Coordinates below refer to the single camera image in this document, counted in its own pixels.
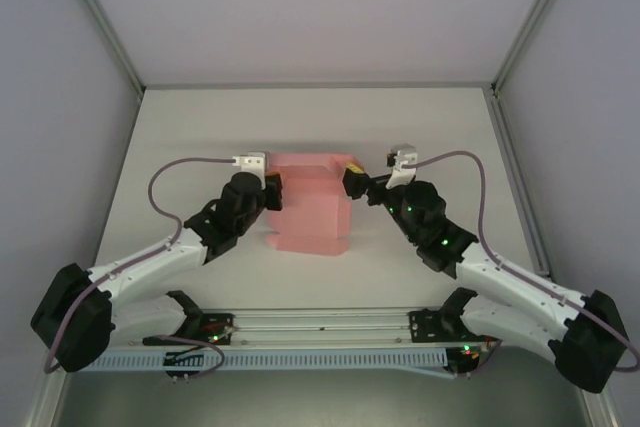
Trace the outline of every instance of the translucent pink object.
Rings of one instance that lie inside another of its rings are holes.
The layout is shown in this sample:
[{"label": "translucent pink object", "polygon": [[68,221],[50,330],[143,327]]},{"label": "translucent pink object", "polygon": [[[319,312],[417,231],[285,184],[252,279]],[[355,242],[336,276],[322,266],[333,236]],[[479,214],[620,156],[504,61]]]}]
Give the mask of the translucent pink object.
[{"label": "translucent pink object", "polygon": [[360,165],[349,154],[270,154],[269,171],[282,178],[281,212],[269,212],[267,234],[276,250],[340,255],[349,248],[351,202],[342,177],[346,165]]}]

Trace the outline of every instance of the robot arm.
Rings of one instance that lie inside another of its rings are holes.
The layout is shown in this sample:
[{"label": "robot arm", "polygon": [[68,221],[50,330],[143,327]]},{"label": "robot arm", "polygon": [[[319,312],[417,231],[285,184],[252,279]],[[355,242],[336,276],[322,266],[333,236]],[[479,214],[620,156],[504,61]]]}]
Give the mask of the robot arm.
[{"label": "robot arm", "polygon": [[[54,350],[66,371],[86,367],[110,344],[191,328],[190,316],[194,307],[199,309],[184,293],[163,291],[162,281],[215,260],[235,247],[264,209],[282,209],[280,176],[265,175],[264,154],[239,157],[237,165],[241,172],[224,186],[220,199],[184,222],[179,235],[170,238],[173,242],[165,240],[87,271],[71,264],[57,273],[31,327],[51,349],[62,326]],[[118,271],[125,265],[126,270]]]},{"label": "robot arm", "polygon": [[343,184],[351,198],[366,194],[369,205],[383,205],[423,263],[462,286],[439,315],[427,317],[449,333],[488,335],[535,352],[578,387],[602,391],[626,347],[567,303],[626,338],[614,301],[599,291],[585,296],[565,289],[489,254],[473,233],[447,219],[433,184],[415,180],[416,164],[415,148],[403,145],[387,157],[391,174],[370,178],[348,167]]}]

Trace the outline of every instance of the pink foam block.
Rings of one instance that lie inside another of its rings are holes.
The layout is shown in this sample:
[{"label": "pink foam block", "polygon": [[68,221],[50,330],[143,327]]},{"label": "pink foam block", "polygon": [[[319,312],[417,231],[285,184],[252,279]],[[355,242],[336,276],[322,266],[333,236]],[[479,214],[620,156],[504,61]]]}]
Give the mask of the pink foam block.
[{"label": "pink foam block", "polygon": [[342,177],[348,154],[270,154],[269,170],[282,178],[281,212],[269,212],[267,223],[277,233],[267,242],[277,250],[340,255],[349,248],[351,202]]}]

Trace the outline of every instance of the white table surface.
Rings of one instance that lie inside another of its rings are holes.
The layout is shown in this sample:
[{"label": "white table surface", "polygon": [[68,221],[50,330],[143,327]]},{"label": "white table surface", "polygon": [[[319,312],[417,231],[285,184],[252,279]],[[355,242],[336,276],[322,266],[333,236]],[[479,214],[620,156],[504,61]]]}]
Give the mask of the white table surface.
[{"label": "white table surface", "polygon": [[[457,149],[487,169],[486,231],[492,247],[531,269],[489,113],[479,88],[147,90],[125,160],[98,265],[169,235],[174,226],[148,205],[149,178],[181,157],[230,157],[250,150],[346,152],[371,175],[388,171],[390,146],[411,143],[419,158]],[[161,207],[183,219],[219,197],[236,171],[188,164],[156,184]],[[447,201],[447,214],[476,231],[479,177],[465,158],[421,169]],[[203,308],[407,307],[440,304],[453,280],[423,265],[382,207],[354,203],[351,248],[338,257],[271,249],[260,219],[238,247],[166,282]]]}]

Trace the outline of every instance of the gray floor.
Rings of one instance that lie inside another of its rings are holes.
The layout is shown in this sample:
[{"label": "gray floor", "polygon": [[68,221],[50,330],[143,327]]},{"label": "gray floor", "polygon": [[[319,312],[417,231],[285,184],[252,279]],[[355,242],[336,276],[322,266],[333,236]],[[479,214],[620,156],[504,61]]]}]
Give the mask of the gray floor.
[{"label": "gray floor", "polygon": [[64,427],[572,427],[579,393],[551,364],[503,349],[471,380],[396,371],[226,372],[173,385],[163,373],[70,376]]}]

